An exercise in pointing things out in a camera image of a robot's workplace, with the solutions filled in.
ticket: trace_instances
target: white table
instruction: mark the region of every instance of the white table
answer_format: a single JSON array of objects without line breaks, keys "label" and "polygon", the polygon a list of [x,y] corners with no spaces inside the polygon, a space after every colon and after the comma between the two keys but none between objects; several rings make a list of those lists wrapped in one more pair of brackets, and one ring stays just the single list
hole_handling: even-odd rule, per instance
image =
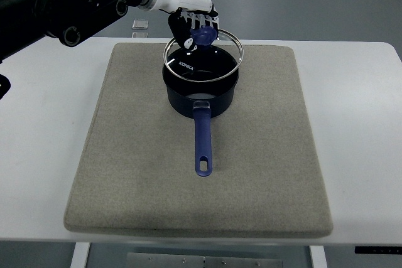
[{"label": "white table", "polygon": [[1,240],[402,244],[402,63],[392,46],[363,42],[243,41],[295,51],[334,221],[330,236],[147,239],[65,230],[68,194],[113,46],[167,41],[91,38],[67,48],[44,38],[5,59],[0,73],[12,87],[0,100]]}]

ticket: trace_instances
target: saucepan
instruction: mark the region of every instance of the saucepan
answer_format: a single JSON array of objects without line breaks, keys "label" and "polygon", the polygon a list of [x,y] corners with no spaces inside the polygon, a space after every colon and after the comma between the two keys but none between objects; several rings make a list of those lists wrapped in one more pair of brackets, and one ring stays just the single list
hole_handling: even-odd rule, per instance
[{"label": "saucepan", "polygon": [[212,44],[194,51],[170,40],[163,52],[163,80],[168,100],[181,115],[194,119],[195,172],[212,172],[210,120],[231,104],[244,49],[228,31],[220,29]]}]

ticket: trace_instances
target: gray floor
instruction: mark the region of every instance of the gray floor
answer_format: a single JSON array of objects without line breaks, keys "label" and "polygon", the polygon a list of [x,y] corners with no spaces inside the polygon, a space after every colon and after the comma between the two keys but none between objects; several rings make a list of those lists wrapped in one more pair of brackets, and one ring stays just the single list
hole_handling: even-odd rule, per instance
[{"label": "gray floor", "polygon": [[[220,27],[240,39],[383,41],[393,45],[402,58],[402,0],[213,1],[220,14]],[[131,37],[133,20],[148,19],[146,31],[149,37],[169,38],[167,17],[163,12],[146,13],[131,8],[124,18],[97,36]],[[127,245],[124,248],[113,244],[94,245],[89,267],[118,267],[112,259],[130,248]],[[231,248],[233,256],[245,252]],[[213,249],[229,252],[218,247]],[[73,244],[70,243],[0,242],[0,268],[68,267],[72,251]],[[326,247],[325,251],[330,268],[402,267],[400,255],[355,255],[353,247]]]}]

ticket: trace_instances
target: black robotic arm mount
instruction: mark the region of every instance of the black robotic arm mount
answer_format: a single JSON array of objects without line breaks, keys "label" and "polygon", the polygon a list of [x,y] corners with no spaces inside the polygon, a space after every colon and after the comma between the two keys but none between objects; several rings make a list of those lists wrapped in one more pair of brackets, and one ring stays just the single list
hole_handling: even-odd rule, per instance
[{"label": "black robotic arm mount", "polygon": [[41,39],[76,46],[142,0],[0,0],[0,63]]}]

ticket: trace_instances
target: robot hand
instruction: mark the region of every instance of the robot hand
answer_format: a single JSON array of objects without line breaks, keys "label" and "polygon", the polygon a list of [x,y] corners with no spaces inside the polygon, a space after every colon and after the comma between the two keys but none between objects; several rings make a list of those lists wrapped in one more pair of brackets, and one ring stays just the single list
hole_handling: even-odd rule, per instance
[{"label": "robot hand", "polygon": [[191,29],[203,26],[211,26],[216,32],[219,29],[218,13],[211,0],[143,0],[138,8],[170,13],[168,24],[171,32],[180,47],[189,51],[197,49]]}]

